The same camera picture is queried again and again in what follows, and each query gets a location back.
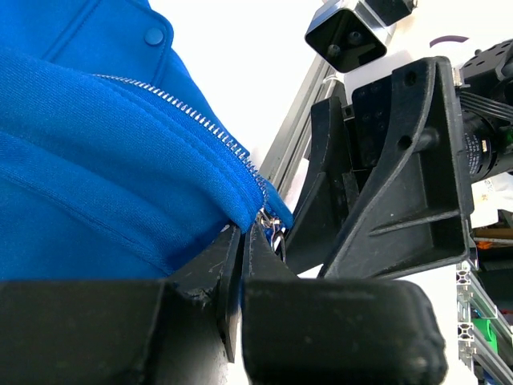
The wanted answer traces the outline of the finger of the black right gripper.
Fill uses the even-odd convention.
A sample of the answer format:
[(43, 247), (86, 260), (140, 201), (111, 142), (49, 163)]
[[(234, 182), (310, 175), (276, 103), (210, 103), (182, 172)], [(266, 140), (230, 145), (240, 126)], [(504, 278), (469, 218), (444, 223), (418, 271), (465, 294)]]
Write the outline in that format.
[(305, 183), (285, 240), (286, 264), (303, 273), (325, 263), (354, 205), (353, 175), (344, 106), (331, 96), (311, 107), (311, 149)]

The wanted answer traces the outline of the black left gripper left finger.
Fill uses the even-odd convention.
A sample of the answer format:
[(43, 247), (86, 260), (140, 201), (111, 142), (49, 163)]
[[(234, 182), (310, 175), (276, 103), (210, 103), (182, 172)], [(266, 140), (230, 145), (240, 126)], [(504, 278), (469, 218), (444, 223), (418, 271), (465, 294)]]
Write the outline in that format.
[(163, 279), (2, 283), (2, 383), (225, 383), (239, 245), (229, 226)]

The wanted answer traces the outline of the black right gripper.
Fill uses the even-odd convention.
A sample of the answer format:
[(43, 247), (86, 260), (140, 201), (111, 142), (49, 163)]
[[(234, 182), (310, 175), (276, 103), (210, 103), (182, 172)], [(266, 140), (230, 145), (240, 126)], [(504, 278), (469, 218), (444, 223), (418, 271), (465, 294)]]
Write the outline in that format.
[(512, 41), (461, 74), (460, 107), (447, 58), (393, 71), (382, 154), (321, 277), (398, 278), (470, 256), (471, 181), (512, 172)]

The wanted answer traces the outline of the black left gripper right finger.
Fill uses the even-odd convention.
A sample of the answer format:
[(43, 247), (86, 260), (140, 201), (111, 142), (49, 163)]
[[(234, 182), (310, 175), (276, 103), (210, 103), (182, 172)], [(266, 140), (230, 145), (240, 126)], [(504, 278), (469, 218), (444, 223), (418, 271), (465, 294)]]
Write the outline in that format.
[(253, 384), (440, 384), (445, 340), (425, 292), (386, 279), (304, 279), (259, 225), (244, 241), (242, 355)]

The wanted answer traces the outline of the silver zipper pull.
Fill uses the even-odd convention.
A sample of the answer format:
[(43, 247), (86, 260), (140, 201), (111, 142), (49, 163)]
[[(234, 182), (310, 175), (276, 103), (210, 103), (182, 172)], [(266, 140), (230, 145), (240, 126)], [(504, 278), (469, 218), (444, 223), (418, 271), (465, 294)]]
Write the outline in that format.
[(282, 221), (262, 209), (257, 216), (257, 222), (261, 225), (271, 250), (286, 263), (285, 227)]

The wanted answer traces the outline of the blue zip-up fleece jacket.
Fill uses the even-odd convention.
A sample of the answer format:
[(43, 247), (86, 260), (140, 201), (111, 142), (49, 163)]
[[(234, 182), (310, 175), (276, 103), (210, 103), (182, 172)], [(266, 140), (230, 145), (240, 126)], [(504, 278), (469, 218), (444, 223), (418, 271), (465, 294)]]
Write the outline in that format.
[(147, 1), (1, 4), (1, 278), (163, 278), (293, 215)]

